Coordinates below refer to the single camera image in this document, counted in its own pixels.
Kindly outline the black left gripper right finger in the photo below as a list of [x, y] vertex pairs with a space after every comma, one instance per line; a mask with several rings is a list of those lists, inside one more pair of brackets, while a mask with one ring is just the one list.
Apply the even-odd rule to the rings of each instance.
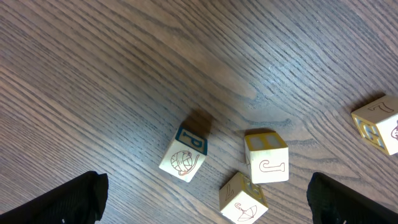
[[397, 213], [315, 172], [308, 184], [307, 201], [316, 224], [397, 223]]

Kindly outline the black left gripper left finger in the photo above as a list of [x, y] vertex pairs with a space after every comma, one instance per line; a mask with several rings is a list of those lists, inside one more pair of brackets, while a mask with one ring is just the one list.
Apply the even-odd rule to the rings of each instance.
[[108, 175], [88, 171], [1, 215], [1, 223], [94, 224], [108, 199]]

